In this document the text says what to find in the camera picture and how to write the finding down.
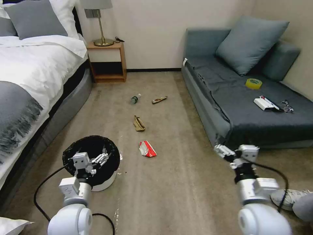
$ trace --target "gray pant leg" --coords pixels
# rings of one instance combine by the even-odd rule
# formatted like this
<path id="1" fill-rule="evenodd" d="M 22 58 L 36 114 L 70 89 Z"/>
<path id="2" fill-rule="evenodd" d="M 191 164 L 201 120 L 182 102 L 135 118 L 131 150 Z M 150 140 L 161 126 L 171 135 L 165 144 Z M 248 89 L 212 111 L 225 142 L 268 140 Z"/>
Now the gray pant leg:
<path id="1" fill-rule="evenodd" d="M 293 212 L 305 222 L 313 222 L 313 194 L 307 194 L 297 200 Z"/>

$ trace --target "wall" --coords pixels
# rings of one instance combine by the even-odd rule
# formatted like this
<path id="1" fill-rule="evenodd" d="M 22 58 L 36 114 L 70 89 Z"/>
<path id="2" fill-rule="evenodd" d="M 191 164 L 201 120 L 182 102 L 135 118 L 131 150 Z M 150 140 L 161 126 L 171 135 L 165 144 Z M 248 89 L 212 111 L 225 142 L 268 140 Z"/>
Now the wall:
<path id="1" fill-rule="evenodd" d="M 254 0 L 112 0 L 101 10 L 106 37 L 125 40 L 127 68 L 180 68 L 187 27 L 230 27 Z M 78 6 L 87 41 L 100 38 L 97 19 Z"/>
<path id="2" fill-rule="evenodd" d="M 257 0 L 252 15 L 264 19 L 283 19 L 290 24 L 283 39 L 301 48 L 284 84 L 313 100 L 313 1 Z"/>

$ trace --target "carpet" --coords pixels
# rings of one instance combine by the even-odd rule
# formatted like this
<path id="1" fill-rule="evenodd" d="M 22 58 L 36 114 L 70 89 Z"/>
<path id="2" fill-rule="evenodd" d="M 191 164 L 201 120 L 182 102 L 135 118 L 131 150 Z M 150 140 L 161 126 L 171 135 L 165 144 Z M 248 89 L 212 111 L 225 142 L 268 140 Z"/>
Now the carpet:
<path id="1" fill-rule="evenodd" d="M 130 98 L 141 93 L 137 104 Z M 151 101 L 168 96 L 158 104 Z M 146 126 L 136 132 L 134 115 Z M 233 234 L 241 235 L 237 214 L 241 206 L 228 163 L 217 156 L 203 129 L 180 72 L 129 73 L 125 83 L 94 84 L 79 113 L 36 161 L 6 216 L 35 221 L 23 235 L 46 234 L 48 222 L 33 205 L 37 186 L 62 166 L 62 152 L 88 135 L 110 138 L 122 160 L 114 183 L 93 192 L 90 209 L 108 215 L 116 234 Z M 148 140 L 157 157 L 140 154 L 139 142 Z M 312 190 L 313 149 L 262 150 L 258 162 L 283 171 L 291 188 Z M 258 169 L 261 177 L 282 179 Z M 61 171 L 40 190 L 38 202 L 49 216 L 62 207 L 58 189 Z M 292 213 L 284 212 L 295 235 L 310 234 Z M 109 222 L 95 217 L 91 234 L 112 234 Z"/>

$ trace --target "blanket fringe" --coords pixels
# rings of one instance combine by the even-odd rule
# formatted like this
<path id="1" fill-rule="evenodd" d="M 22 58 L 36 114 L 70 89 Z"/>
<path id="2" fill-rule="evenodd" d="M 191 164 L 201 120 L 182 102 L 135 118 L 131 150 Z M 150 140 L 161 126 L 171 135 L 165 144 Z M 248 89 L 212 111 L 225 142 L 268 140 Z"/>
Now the blanket fringe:
<path id="1" fill-rule="evenodd" d="M 30 131 L 32 124 L 38 120 L 43 108 L 35 100 L 31 99 L 23 109 L 18 120 L 12 122 L 0 136 L 0 165 L 10 155 Z"/>

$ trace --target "yellow tape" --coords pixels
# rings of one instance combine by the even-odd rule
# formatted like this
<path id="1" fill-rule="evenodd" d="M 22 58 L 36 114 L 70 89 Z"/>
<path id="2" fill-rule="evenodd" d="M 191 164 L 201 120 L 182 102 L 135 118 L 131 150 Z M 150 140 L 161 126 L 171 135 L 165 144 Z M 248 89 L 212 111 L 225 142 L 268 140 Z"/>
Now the yellow tape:
<path id="1" fill-rule="evenodd" d="M 249 78 L 246 82 L 246 87 L 250 89 L 260 89 L 262 82 L 255 78 Z"/>

